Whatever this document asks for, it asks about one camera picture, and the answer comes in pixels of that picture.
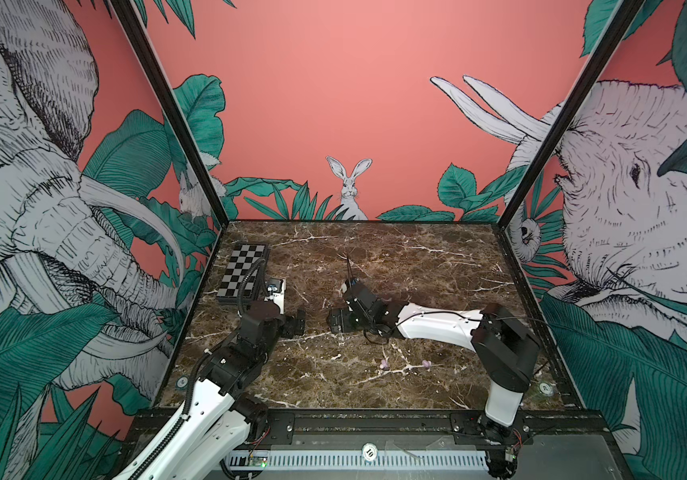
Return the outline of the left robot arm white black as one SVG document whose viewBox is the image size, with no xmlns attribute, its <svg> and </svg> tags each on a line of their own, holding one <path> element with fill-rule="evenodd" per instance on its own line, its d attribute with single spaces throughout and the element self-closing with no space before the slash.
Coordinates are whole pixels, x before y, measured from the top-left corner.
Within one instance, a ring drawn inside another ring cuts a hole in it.
<svg viewBox="0 0 687 480">
<path fill-rule="evenodd" d="M 230 453 L 270 431 L 268 408 L 245 394 L 278 341 L 301 337 L 307 313 L 271 300 L 240 312 L 240 323 L 193 367 L 185 400 L 118 479 L 204 479 Z"/>
</svg>

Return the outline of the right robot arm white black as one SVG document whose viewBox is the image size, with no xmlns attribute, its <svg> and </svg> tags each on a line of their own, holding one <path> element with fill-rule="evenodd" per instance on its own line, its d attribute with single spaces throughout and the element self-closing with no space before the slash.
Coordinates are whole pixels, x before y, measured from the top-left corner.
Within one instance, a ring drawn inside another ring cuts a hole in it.
<svg viewBox="0 0 687 480">
<path fill-rule="evenodd" d="M 431 340 L 475 352 L 491 381 L 479 418 L 481 435 L 501 445 L 519 443 L 515 420 L 541 344 L 507 308 L 492 303 L 481 310 L 455 311 L 387 302 L 355 280 L 345 284 L 343 300 L 345 307 L 331 310 L 327 317 L 335 334 L 363 331 L 385 340 Z"/>
</svg>

